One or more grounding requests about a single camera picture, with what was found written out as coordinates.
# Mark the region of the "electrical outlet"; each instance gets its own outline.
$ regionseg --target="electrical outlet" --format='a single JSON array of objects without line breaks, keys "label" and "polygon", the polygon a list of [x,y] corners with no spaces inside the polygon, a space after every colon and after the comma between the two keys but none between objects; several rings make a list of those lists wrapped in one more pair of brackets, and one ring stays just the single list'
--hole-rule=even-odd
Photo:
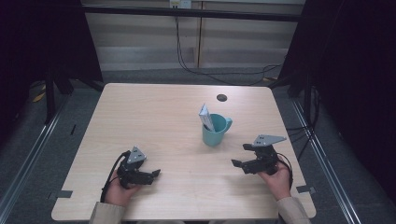
[{"label": "electrical outlet", "polygon": [[169,0],[170,8],[180,8],[180,0]]},{"label": "electrical outlet", "polygon": [[191,9],[191,0],[180,0],[180,8]]}]

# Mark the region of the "sleeve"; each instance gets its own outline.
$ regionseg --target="sleeve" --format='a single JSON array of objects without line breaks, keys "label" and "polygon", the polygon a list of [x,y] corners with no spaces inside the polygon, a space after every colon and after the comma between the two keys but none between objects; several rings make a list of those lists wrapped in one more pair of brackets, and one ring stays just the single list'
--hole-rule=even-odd
[{"label": "sleeve", "polygon": [[308,215],[306,214],[303,205],[298,198],[284,198],[277,201],[279,214],[288,224],[309,224]]},{"label": "sleeve", "polygon": [[90,224],[119,224],[125,208],[109,203],[96,203],[93,208]]}]

